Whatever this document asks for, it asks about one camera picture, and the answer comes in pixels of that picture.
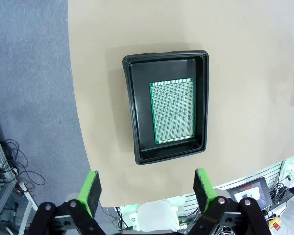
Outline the black tablet with lit screen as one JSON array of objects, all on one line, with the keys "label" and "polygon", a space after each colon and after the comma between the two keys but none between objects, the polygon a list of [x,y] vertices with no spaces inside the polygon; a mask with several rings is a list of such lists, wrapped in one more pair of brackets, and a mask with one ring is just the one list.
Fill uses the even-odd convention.
[{"label": "black tablet with lit screen", "polygon": [[272,205],[271,195],[264,177],[228,189],[227,191],[231,199],[236,202],[246,198],[253,198],[262,210]]}]

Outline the yellow red emergency stop button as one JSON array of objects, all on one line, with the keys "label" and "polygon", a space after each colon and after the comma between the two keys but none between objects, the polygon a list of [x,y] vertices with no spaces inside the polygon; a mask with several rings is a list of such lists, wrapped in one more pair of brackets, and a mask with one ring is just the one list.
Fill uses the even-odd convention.
[{"label": "yellow red emergency stop button", "polygon": [[269,228],[279,231],[281,229],[280,223],[281,223],[281,219],[279,217],[272,218],[269,221]]}]

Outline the green perforated PCB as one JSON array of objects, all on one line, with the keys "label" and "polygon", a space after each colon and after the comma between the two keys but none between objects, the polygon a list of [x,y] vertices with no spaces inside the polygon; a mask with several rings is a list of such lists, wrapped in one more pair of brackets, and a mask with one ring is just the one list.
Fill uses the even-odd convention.
[{"label": "green perforated PCB", "polygon": [[194,137],[194,86],[192,78],[149,84],[156,145]]}]

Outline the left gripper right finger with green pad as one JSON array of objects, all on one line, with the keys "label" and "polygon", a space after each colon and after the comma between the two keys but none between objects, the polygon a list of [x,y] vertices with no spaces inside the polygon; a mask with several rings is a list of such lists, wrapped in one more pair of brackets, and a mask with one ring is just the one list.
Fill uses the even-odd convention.
[{"label": "left gripper right finger with green pad", "polygon": [[193,190],[201,216],[187,235],[216,235],[223,227],[229,227],[234,235],[271,235],[254,198],[235,202],[218,196],[204,169],[195,170]]}]

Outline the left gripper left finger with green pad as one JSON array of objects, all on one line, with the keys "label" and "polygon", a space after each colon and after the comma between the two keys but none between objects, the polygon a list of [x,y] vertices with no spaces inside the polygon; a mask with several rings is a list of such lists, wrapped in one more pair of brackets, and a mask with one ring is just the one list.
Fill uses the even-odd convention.
[{"label": "left gripper left finger with green pad", "polygon": [[60,206],[52,202],[39,205],[27,235],[65,235],[73,229],[80,235],[106,235],[95,221],[101,192],[99,172],[89,172],[77,199]]}]

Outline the large black ESD tray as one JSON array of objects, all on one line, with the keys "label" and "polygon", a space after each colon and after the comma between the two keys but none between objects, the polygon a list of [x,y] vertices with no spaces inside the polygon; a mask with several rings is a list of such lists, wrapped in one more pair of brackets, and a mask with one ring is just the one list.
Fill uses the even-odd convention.
[{"label": "large black ESD tray", "polygon": [[[174,51],[129,55],[123,59],[132,118],[135,161],[146,165],[204,152],[207,146],[209,55]],[[155,144],[149,84],[192,78],[195,89],[195,134],[186,140]]]}]

